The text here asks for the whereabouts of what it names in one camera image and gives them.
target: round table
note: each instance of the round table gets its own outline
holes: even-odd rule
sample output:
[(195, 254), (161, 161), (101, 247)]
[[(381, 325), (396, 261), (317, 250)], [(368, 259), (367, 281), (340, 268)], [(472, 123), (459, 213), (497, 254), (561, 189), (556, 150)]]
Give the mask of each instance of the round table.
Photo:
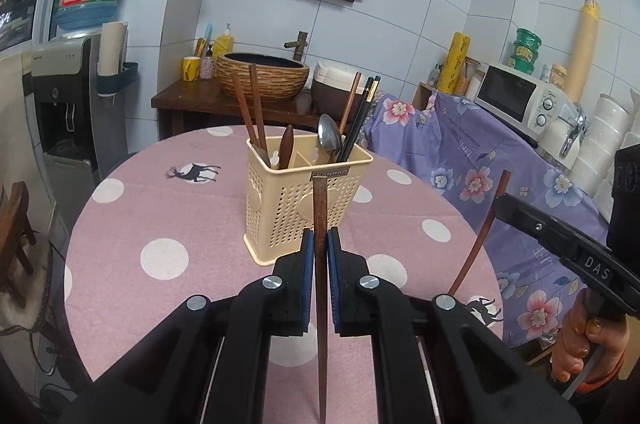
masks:
[[(267, 135), (282, 131), (267, 127)], [(236, 295), (271, 272), (242, 241), (246, 139), (243, 126), (184, 133), (133, 156), (96, 188), (65, 268), (68, 323), (92, 378), (189, 296)], [(436, 190), (378, 156), (340, 225), (342, 247), (366, 257), (372, 274), (424, 299), (448, 290), (475, 237)], [(502, 307), (484, 249), (456, 294), (463, 303), (477, 296), (495, 300), (494, 312)], [(311, 321), (305, 336), (272, 338), (265, 423), (318, 421), (314, 308)], [(501, 322), (490, 327), (502, 335)], [(339, 338), (330, 323), (328, 346), (327, 422), (377, 423), (369, 338)]]

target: basket label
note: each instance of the basket label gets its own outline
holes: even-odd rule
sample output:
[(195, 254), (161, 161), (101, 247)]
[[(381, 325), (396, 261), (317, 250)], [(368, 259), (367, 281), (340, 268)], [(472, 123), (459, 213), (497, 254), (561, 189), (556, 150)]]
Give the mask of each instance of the basket label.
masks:
[(312, 171), (311, 177), (309, 178), (309, 180), (313, 180), (319, 177), (326, 177), (328, 179), (344, 177), (346, 175), (349, 175), (350, 168), (351, 166), (344, 166), (342, 168), (328, 169), (328, 170), (322, 170), (322, 171)]

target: pink flower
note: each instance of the pink flower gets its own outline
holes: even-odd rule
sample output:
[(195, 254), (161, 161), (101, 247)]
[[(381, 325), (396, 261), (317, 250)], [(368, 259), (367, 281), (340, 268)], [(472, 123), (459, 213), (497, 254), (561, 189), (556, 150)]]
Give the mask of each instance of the pink flower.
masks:
[(409, 122), (409, 115), (415, 114), (415, 109), (411, 105), (400, 100), (387, 98), (382, 104), (385, 108), (383, 119), (387, 125), (393, 125), (400, 121), (400, 124), (405, 127)]
[(558, 314), (562, 312), (560, 298), (546, 300), (546, 292), (536, 290), (527, 301), (527, 310), (518, 316), (518, 324), (527, 331), (527, 339), (539, 338), (558, 326)]
[(466, 172), (465, 184), (466, 188), (460, 194), (460, 200), (467, 201), (471, 199), (476, 204), (484, 200), (484, 193), (494, 187), (494, 181), (489, 179), (491, 169), (482, 166), (480, 171), (470, 169)]
[(433, 114), (436, 109), (435, 104), (436, 96), (434, 94), (431, 94), (431, 96), (429, 96), (429, 100), (427, 101), (427, 107), (423, 110), (424, 115), (426, 115), (427, 117), (431, 117), (431, 114)]

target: stacked green containers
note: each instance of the stacked green containers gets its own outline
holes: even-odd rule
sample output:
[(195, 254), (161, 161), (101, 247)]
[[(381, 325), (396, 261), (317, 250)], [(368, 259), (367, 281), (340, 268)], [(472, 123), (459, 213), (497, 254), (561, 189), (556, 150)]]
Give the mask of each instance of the stacked green containers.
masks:
[(542, 40), (530, 30), (518, 29), (508, 62), (509, 67), (525, 74), (533, 74), (533, 65), (538, 59), (538, 49), (541, 45)]

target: microwave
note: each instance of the microwave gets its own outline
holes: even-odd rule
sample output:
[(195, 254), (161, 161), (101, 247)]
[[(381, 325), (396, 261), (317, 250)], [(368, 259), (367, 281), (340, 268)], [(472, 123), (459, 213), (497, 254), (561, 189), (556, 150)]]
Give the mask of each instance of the microwave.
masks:
[(488, 66), (475, 103), (536, 143), (561, 111), (574, 110), (555, 85), (500, 64)]

